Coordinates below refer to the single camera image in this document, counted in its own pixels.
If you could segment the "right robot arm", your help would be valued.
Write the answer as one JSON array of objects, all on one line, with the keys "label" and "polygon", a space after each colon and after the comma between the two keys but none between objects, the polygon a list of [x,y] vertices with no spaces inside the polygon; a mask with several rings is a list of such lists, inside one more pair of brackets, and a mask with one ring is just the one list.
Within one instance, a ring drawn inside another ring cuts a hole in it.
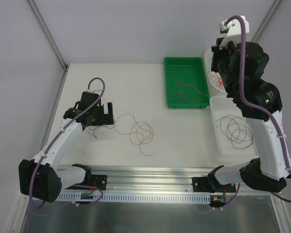
[{"label": "right robot arm", "polygon": [[231,98],[251,127],[258,157],[238,166],[219,166],[209,175],[208,186],[218,192],[227,183],[244,183],[250,188],[282,191],[291,179],[291,159],[282,127],[282,101],[278,88],[261,77],[269,55],[253,42],[223,45],[218,38],[211,47],[211,71],[220,74],[227,98]]}]

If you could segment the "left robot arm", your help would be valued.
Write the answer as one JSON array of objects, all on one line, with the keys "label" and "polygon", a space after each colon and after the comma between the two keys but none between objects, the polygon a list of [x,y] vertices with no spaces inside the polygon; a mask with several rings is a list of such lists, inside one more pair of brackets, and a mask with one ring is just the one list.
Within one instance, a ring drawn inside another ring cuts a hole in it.
[{"label": "left robot arm", "polygon": [[73,164],[65,170],[58,166],[69,145],[89,126],[113,125],[113,104],[104,111],[100,95],[84,91],[81,100],[69,108],[55,136],[31,160],[18,166],[20,192],[44,202],[54,202],[63,189],[78,185],[87,189],[93,184],[90,167]]}]

